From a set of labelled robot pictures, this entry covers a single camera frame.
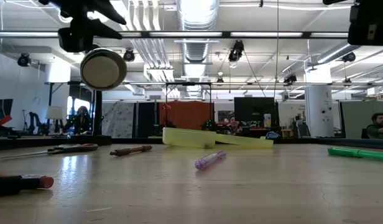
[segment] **green highlighter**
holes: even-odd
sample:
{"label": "green highlighter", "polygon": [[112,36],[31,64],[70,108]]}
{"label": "green highlighter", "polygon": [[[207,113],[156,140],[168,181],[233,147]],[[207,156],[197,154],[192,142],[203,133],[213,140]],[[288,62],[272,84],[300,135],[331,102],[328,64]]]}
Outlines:
{"label": "green highlighter", "polygon": [[383,152],[372,152],[361,149],[347,149],[341,147],[329,147],[327,149],[328,154],[332,156],[348,156],[365,159],[378,159],[383,160]]}

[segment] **white column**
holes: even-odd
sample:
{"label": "white column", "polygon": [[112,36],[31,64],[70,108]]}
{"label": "white column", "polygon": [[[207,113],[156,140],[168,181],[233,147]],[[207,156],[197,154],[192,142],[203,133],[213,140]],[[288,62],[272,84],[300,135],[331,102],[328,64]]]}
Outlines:
{"label": "white column", "polygon": [[[331,83],[330,66],[320,65],[305,73],[308,83]],[[312,137],[334,137],[331,86],[307,86],[305,89],[307,125]]]}

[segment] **ceiling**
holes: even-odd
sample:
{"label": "ceiling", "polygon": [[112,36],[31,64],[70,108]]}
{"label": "ceiling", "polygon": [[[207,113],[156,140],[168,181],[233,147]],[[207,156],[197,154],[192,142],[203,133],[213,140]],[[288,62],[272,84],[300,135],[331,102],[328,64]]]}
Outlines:
{"label": "ceiling", "polygon": [[[56,9],[34,9],[22,7],[0,1],[0,30],[18,31],[56,31],[58,28],[66,27],[68,24],[60,22]],[[335,6],[350,6],[353,1],[343,2]],[[15,3],[26,6],[40,6],[37,2],[26,0],[15,1]],[[220,0],[216,30],[250,30],[250,31],[276,31],[277,30],[277,9],[271,7],[259,8],[256,6],[240,7],[240,5],[256,4],[257,1],[238,1]],[[176,2],[173,0],[160,0],[159,21],[163,30],[178,30],[178,20]],[[264,1],[265,5],[276,5],[277,1]],[[322,0],[280,0],[280,6],[290,7],[326,7]],[[320,32],[347,32],[349,29],[349,9],[337,9],[328,11],[301,11],[279,9],[279,30],[281,31],[320,31]],[[112,21],[106,25],[116,30],[120,27]],[[275,74],[279,74],[282,82],[281,71],[293,64],[295,60],[301,59],[306,55],[322,54],[323,52],[337,46],[345,40],[329,39],[282,39],[277,42],[275,39],[245,39],[244,48],[248,57],[242,56],[236,68],[230,68],[227,61],[228,50],[234,44],[234,39],[220,39],[219,43],[211,44],[209,65],[206,66],[205,77],[202,81],[211,80],[214,82],[218,77],[218,72],[223,72],[225,82],[253,82],[253,73],[261,82],[274,81]],[[95,42],[119,53],[125,52],[126,48],[132,48],[129,39],[95,39]],[[182,51],[179,44],[174,39],[164,39],[165,48],[171,65],[174,68],[174,77],[180,78],[183,75]],[[14,57],[19,55],[21,50],[29,50],[30,57],[39,60],[41,63],[52,63],[57,57],[64,58],[68,62],[77,66],[82,60],[82,55],[73,55],[63,51],[57,39],[4,39],[3,46],[6,51]],[[51,51],[41,52],[38,47],[51,49]],[[370,56],[383,47],[361,47],[354,51],[357,56],[356,61]],[[372,68],[383,65],[383,53],[369,60],[362,61],[347,69],[343,69],[343,62],[331,63],[331,77],[333,81],[342,80],[350,75],[366,72]],[[144,63],[140,56],[136,54],[134,62],[127,64],[128,70],[133,77],[129,80],[141,81]],[[303,81],[303,74],[297,74],[299,81]],[[364,76],[356,82],[369,82],[383,78],[383,71]],[[232,86],[232,88],[242,88],[242,86]]]}

